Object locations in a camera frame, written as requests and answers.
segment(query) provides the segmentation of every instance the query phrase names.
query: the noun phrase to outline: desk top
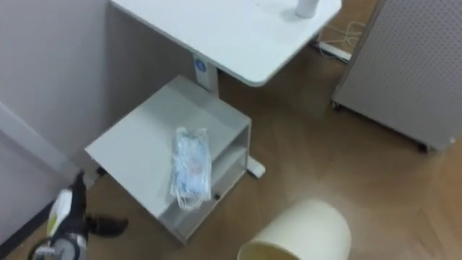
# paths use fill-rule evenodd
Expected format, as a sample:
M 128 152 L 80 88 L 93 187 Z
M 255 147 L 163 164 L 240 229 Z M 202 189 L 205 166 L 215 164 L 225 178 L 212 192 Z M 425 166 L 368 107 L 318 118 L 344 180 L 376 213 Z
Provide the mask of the desk top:
M 112 2 L 253 87 L 271 79 L 341 8 L 341 0 L 320 0 L 316 15 L 301 19 L 297 0 Z

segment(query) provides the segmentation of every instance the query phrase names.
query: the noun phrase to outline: white bottle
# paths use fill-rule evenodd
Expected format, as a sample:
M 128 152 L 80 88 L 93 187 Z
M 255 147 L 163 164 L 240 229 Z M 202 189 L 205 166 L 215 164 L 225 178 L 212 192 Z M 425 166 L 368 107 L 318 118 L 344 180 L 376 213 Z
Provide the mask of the white bottle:
M 300 18 L 312 18 L 316 14 L 316 8 L 320 0 L 298 0 L 295 14 Z

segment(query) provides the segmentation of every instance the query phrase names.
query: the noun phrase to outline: cream trash can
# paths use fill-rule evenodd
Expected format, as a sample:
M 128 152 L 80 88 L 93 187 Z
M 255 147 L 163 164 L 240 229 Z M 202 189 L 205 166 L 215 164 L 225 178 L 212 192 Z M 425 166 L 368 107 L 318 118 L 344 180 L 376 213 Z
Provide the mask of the cream trash can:
M 241 247 L 237 260 L 347 260 L 351 244 L 343 216 L 310 199 L 280 214 Z

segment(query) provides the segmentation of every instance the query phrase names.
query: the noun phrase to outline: blue sticker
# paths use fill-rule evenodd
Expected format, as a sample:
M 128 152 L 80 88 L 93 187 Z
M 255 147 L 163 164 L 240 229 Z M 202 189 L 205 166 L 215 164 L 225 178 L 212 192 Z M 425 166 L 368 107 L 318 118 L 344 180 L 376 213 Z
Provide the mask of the blue sticker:
M 196 64 L 197 69 L 199 69 L 201 72 L 206 71 L 205 63 L 203 61 L 196 59 L 194 63 Z

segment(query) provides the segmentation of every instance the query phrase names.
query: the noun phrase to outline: plastic bag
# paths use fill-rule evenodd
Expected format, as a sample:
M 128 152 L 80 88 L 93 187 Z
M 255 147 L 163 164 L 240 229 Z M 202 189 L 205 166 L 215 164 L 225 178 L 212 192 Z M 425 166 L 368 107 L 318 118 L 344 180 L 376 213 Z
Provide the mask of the plastic bag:
M 173 145 L 173 174 L 170 193 L 185 210 L 196 210 L 212 198 L 212 159 L 206 129 L 180 127 Z

